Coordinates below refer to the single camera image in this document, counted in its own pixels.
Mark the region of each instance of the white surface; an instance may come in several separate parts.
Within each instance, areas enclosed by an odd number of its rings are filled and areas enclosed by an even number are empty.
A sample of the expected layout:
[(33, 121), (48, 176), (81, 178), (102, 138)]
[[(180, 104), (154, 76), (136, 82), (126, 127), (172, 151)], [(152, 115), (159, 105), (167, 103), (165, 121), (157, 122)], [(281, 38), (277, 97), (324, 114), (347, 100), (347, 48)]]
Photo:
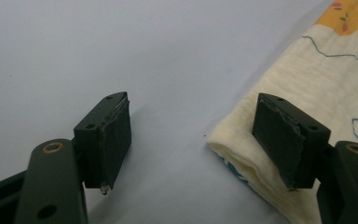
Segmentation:
[(329, 1), (0, 2), (0, 180), (127, 91), (132, 146), (90, 223), (286, 223), (205, 146)]

